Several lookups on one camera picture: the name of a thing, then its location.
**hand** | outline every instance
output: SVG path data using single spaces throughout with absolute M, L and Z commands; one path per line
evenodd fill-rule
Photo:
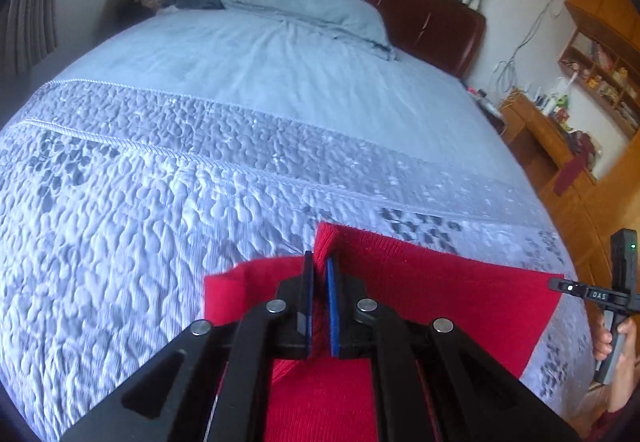
M 636 387 L 634 380 L 636 330 L 636 323 L 631 318 L 626 319 L 618 326 L 618 332 L 626 334 L 626 339 L 609 391 L 607 410 L 612 413 L 626 405 Z M 612 336 L 611 332 L 604 327 L 604 314 L 599 314 L 596 324 L 591 329 L 591 337 L 593 339 L 593 356 L 597 361 L 604 361 L 612 351 Z

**pillow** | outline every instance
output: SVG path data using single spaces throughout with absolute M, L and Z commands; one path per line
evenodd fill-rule
M 378 10 L 364 0 L 221 0 L 240 8 L 312 26 L 331 38 L 365 48 L 386 60 L 395 57 Z

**silver bolt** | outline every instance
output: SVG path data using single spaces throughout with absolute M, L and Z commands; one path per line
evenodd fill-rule
M 281 299 L 272 299 L 267 303 L 267 310 L 272 314 L 277 314 L 278 312 L 282 312 L 287 308 L 287 304 Z
M 358 301 L 358 310 L 362 312 L 373 312 L 376 308 L 378 308 L 378 304 L 374 299 L 369 297 Z
M 194 336 L 202 336 L 211 330 L 211 323 L 206 319 L 198 319 L 191 323 L 191 333 Z
M 450 319 L 441 317 L 433 322 L 433 328 L 436 329 L 436 332 L 447 334 L 448 332 L 451 332 L 453 330 L 453 323 Z

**folded red fabric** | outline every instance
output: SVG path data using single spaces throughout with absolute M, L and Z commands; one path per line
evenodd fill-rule
M 367 231 L 322 223 L 314 246 L 316 296 L 312 357 L 274 365 L 267 441 L 375 442 L 369 361 L 329 356 L 324 268 L 330 255 L 361 278 L 370 297 L 405 319 L 447 317 L 520 377 L 560 295 L 550 275 L 477 262 Z M 303 257 L 256 260 L 205 279 L 204 315 L 220 325 L 272 299 L 278 284 L 302 271 Z

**cable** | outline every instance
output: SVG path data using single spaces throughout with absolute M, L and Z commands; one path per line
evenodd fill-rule
M 536 19 L 533 21 L 533 24 L 527 31 L 527 34 L 524 36 L 523 40 L 520 44 L 515 48 L 511 57 L 505 61 L 500 61 L 495 66 L 494 71 L 489 78 L 488 88 L 491 91 L 492 86 L 494 86 L 494 76 L 498 73 L 495 78 L 495 92 L 496 93 L 509 93 L 511 90 L 518 85 L 518 73 L 516 70 L 516 56 L 518 52 L 522 50 L 538 33 L 540 27 L 542 26 L 542 22 L 544 21 L 546 13 L 549 11 L 551 4 L 554 0 L 548 0 L 544 8 L 540 11 Z M 557 18 L 560 15 L 560 12 L 557 14 L 552 12 L 552 15 Z

